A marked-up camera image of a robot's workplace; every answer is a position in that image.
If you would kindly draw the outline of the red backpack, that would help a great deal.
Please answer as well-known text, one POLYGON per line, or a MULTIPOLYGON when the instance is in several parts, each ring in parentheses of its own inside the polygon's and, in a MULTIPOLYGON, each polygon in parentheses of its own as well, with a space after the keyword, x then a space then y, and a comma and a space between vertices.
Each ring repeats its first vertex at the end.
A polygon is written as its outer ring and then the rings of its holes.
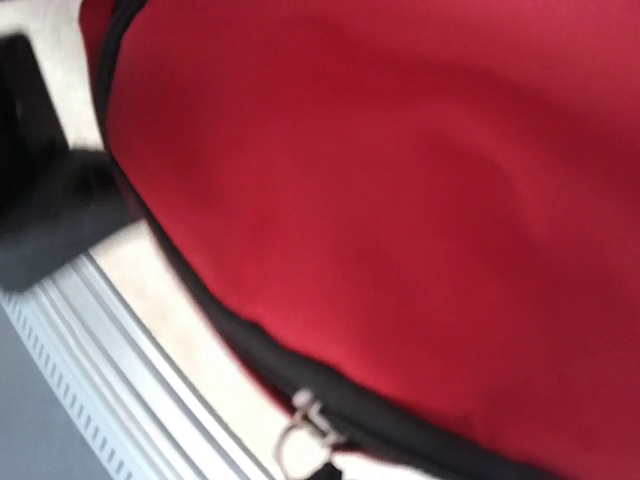
POLYGON ((106 143, 255 378, 446 479, 639 475, 635 1, 85 1, 106 143))

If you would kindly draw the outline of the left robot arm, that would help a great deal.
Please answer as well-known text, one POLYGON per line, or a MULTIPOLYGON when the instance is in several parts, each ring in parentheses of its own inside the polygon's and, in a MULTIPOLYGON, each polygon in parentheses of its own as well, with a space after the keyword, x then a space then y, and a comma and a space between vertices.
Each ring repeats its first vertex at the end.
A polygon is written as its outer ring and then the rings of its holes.
POLYGON ((31 42, 2 37, 2 290, 29 289, 135 220, 107 153, 68 145, 31 42))

